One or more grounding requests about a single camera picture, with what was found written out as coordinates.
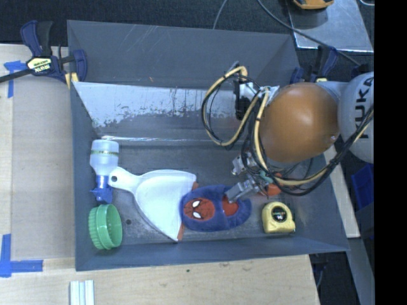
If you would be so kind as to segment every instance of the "spider-man plush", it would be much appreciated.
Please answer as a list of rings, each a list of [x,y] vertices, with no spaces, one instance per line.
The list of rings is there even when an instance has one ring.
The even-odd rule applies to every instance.
[[[194,231],[223,231],[243,224],[250,216],[250,200],[229,203],[225,192],[230,186],[198,187],[185,194],[179,211],[185,227]]]

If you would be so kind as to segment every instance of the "gray bin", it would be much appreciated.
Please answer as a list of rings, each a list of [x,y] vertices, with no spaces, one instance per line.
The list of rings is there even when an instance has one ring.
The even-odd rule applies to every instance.
[[[70,50],[84,49],[88,58],[86,82],[71,88],[76,270],[348,250],[329,179],[302,197],[253,197],[252,215],[243,225],[215,233],[187,230],[179,243],[149,227],[132,195],[115,189],[123,242],[112,250],[96,249],[87,222],[89,211],[97,206],[90,192],[95,187],[89,165],[94,139],[118,139],[119,166],[133,174],[173,168],[196,174],[200,186],[232,185],[245,179],[231,174],[240,144],[227,151],[210,141],[200,121],[200,96],[236,61],[260,85],[270,86],[287,85],[298,61],[291,37],[282,34],[69,21],[68,38]],[[213,125],[225,137],[238,125],[232,89],[226,83],[213,105]],[[163,103],[157,100],[166,96],[172,103],[158,107]],[[148,107],[134,102],[141,98]],[[318,156],[312,169],[324,164],[323,155]],[[307,161],[300,164],[298,174],[307,166]],[[263,232],[261,209],[275,200],[292,210],[295,233]]]

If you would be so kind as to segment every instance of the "white plastic strip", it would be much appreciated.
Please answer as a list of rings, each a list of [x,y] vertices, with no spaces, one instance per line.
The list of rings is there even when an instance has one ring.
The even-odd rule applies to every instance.
[[[93,280],[71,281],[69,284],[70,305],[95,305]]]

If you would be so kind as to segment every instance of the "green lid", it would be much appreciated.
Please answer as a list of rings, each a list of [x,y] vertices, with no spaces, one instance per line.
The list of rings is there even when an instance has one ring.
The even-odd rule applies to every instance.
[[[114,205],[99,205],[89,213],[88,228],[93,244],[99,250],[118,247],[123,238],[119,211]]]

